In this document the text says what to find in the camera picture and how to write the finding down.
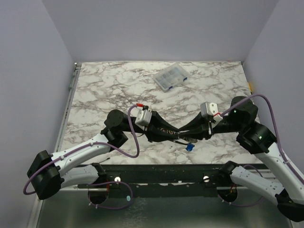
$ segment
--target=gray floor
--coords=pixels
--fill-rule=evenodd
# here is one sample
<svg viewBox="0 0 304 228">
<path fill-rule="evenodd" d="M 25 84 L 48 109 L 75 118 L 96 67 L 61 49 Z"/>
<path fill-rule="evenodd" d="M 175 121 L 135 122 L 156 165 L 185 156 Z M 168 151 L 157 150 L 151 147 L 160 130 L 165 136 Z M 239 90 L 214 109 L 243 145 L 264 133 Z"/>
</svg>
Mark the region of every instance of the gray floor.
<svg viewBox="0 0 304 228">
<path fill-rule="evenodd" d="M 250 203 L 258 195 L 240 190 L 238 203 Z M 38 228 L 288 228 L 277 208 L 264 200 L 251 208 L 236 208 L 218 198 L 137 198 L 124 210 L 88 206 L 86 191 L 60 191 L 45 200 Z M 108 199 L 107 204 L 125 203 Z"/>
</svg>

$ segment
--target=wall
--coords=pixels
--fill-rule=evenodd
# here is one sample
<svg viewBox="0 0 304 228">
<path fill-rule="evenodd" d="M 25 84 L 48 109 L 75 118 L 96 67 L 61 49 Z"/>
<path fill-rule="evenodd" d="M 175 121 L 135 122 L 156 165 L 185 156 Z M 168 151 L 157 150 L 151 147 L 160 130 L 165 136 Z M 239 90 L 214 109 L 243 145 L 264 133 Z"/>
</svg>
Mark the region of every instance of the wall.
<svg viewBox="0 0 304 228">
<path fill-rule="evenodd" d="M 280 0 L 244 62 L 255 93 L 275 112 L 283 149 L 304 172 L 304 1 Z M 265 102 L 257 98 L 261 122 L 272 128 Z"/>
<path fill-rule="evenodd" d="M 2 2 L 0 31 L 0 227 L 24 228 L 26 172 L 54 148 L 74 63 L 40 0 Z"/>
<path fill-rule="evenodd" d="M 43 0 L 77 62 L 245 60 L 277 0 Z"/>
</svg>

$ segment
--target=blue latch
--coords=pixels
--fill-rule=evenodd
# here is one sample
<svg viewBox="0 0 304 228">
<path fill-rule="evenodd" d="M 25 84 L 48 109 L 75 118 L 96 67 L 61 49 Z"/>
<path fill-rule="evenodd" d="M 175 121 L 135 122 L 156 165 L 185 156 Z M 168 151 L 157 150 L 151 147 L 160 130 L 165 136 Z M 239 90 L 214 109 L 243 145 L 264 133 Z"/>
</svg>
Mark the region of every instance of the blue latch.
<svg viewBox="0 0 304 228">
<path fill-rule="evenodd" d="M 189 143 L 189 144 L 187 145 L 187 147 L 186 147 L 186 150 L 187 150 L 187 151 L 192 151 L 193 147 L 194 147 L 194 145 L 193 145 L 192 143 Z"/>
</svg>

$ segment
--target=white marble tabletop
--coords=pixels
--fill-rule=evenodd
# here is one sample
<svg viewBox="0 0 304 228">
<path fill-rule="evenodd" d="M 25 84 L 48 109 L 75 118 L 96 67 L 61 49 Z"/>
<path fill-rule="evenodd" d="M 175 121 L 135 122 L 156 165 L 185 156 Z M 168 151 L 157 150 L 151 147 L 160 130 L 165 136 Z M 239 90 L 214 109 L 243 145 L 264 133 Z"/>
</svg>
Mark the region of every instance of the white marble tabletop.
<svg viewBox="0 0 304 228">
<path fill-rule="evenodd" d="M 112 109 L 127 113 L 135 103 L 148 105 L 173 126 L 179 128 L 200 111 L 200 104 L 218 104 L 220 112 L 230 107 L 233 97 L 250 95 L 240 62 L 182 62 L 190 77 L 180 86 L 164 93 L 152 75 L 172 62 L 96 62 L 83 63 L 76 86 L 61 149 L 90 139 L 104 129 L 104 121 Z M 130 133 L 121 147 L 135 154 Z M 236 133 L 214 135 L 199 141 L 193 151 L 172 142 L 147 141 L 139 137 L 141 153 L 136 159 L 112 151 L 89 160 L 104 164 L 215 164 L 229 160 L 237 163 L 259 163 L 236 142 Z"/>
</svg>

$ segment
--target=white wall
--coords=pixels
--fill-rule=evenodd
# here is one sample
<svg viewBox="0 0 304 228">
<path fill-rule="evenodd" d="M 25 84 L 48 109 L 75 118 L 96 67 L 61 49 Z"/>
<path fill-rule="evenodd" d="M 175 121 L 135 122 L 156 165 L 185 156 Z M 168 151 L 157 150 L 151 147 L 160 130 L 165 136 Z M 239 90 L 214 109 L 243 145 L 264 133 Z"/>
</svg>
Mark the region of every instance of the white wall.
<svg viewBox="0 0 304 228">
<path fill-rule="evenodd" d="M 304 1 L 280 0 L 244 62 L 255 93 L 274 109 L 283 149 L 304 172 Z M 265 102 L 257 98 L 261 122 L 272 128 Z"/>
<path fill-rule="evenodd" d="M 77 62 L 243 61 L 277 0 L 43 0 Z"/>
<path fill-rule="evenodd" d="M 0 6 L 0 227 L 26 227 L 34 196 L 24 196 L 36 154 L 52 152 L 73 60 L 40 0 Z"/>
</svg>

